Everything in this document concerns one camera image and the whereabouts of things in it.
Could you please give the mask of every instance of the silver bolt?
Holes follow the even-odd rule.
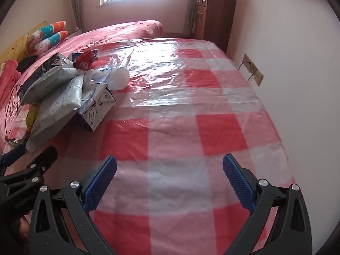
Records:
[[[77,188],[79,186],[79,182],[78,181],[73,181],[71,182],[71,188]]]
[[[47,191],[47,189],[48,189],[48,188],[47,188],[46,185],[40,187],[40,191],[42,191],[42,192]]]
[[[292,185],[292,189],[293,189],[294,191],[298,191],[298,190],[300,189],[300,187],[299,187],[298,185],[296,185],[296,184],[293,184],[293,185]]]
[[[260,179],[260,181],[258,182],[261,186],[267,186],[268,185],[268,181],[265,179]]]

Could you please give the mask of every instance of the wall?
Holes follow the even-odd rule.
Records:
[[[60,20],[66,21],[66,30],[74,32],[71,0],[16,0],[0,25],[0,53],[40,23]]]
[[[157,20],[166,33],[182,33],[188,0],[121,0],[100,5],[100,0],[83,0],[84,31],[101,27]]]
[[[227,55],[239,66],[247,53],[264,74],[252,86],[302,188],[314,253],[340,218],[339,51],[340,22],[326,0],[237,0]]]

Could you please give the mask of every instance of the power outlet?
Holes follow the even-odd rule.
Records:
[[[262,80],[263,80],[263,74],[257,69],[255,64],[252,62],[252,60],[244,54],[243,61],[242,62],[250,62],[249,63],[244,63],[244,66],[248,69],[249,73],[254,74],[254,80],[258,86],[260,86]]]

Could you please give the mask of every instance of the red and white tablecloth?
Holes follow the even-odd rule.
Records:
[[[232,153],[275,186],[293,182],[261,101],[210,42],[139,39],[86,48],[101,50],[96,67],[121,64],[131,54],[130,83],[114,95],[116,104],[94,133],[71,121],[51,141],[58,160],[46,183],[64,187],[113,155],[117,173],[92,217],[118,254],[223,254],[249,212],[222,170],[222,157]],[[9,120],[11,137],[23,135],[26,110]],[[258,247],[269,230],[268,223]]]

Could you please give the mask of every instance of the cardboard box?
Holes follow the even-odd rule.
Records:
[[[116,102],[106,83],[83,83],[82,106],[78,117],[83,128],[95,131]]]
[[[23,96],[25,95],[26,91],[38,78],[40,78],[43,74],[45,74],[48,70],[52,69],[55,66],[73,68],[73,63],[59,52],[51,56],[42,65],[40,65],[38,69],[35,70],[34,73],[28,79],[26,79],[26,81],[20,87],[18,91],[18,96],[20,100],[23,99]]]

